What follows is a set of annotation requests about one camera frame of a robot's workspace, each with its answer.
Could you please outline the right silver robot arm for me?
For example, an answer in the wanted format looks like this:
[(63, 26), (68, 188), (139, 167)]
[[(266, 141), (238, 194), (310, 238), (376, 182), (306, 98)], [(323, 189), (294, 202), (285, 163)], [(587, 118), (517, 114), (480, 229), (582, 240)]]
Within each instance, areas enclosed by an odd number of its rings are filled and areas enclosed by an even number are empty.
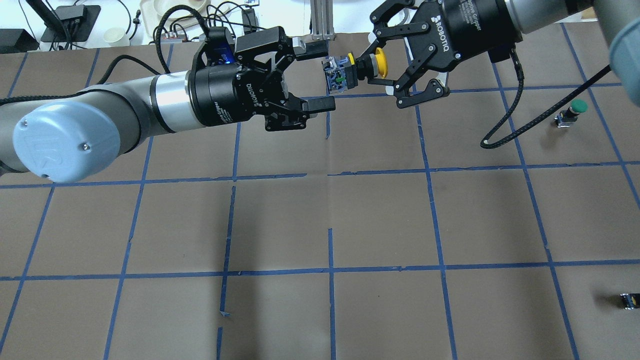
[[(483, 53), (501, 62), (524, 35), (567, 19), (585, 22), (584, 14), (591, 12), (608, 48), (610, 70), (638, 105), (639, 11), (637, 0), (386, 0), (370, 14), (374, 40), (352, 66), (358, 80), (390, 88), (404, 109), (449, 95), (441, 79), (411, 94), (425, 73), (450, 73)], [(384, 75), (377, 54), (392, 40), (405, 40), (411, 51), (398, 79)]]

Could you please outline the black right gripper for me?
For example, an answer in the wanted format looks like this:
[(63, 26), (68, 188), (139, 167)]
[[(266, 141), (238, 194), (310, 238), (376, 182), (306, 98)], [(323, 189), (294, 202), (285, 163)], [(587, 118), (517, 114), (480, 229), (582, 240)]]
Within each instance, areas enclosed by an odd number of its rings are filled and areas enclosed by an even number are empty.
[[(387, 88), (398, 109), (450, 95), (450, 71), (506, 43), (522, 41), (504, 0), (384, 0), (369, 16), (371, 42), (356, 56), (373, 66), (368, 84)], [(397, 79), (384, 75), (410, 45), (411, 61)]]

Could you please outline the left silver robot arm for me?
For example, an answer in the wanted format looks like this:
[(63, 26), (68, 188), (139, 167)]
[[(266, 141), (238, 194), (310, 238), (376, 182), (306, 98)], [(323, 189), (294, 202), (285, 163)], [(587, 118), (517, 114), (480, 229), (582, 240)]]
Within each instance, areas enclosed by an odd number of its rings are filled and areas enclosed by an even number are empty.
[(125, 82), (102, 79), (71, 95), (2, 99), (1, 173), (79, 182), (149, 137), (253, 116), (265, 117), (268, 132), (302, 130), (317, 114), (334, 111), (335, 100), (293, 95), (285, 70), (328, 53), (326, 41), (291, 38), (279, 26), (236, 39), (227, 28), (212, 27), (189, 70)]

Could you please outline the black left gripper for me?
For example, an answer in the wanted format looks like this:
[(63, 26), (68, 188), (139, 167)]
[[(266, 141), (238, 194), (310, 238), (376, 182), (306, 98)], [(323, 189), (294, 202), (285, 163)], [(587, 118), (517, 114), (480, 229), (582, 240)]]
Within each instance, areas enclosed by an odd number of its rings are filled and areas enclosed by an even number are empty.
[(194, 60), (188, 72), (189, 101), (195, 119), (205, 127), (232, 125), (253, 116), (264, 116), (267, 132), (303, 130), (307, 121), (336, 109), (334, 96), (304, 100), (288, 95), (281, 60), (288, 68), (294, 61), (324, 59), (325, 40), (290, 37), (281, 26), (258, 30), (236, 39), (238, 63)]

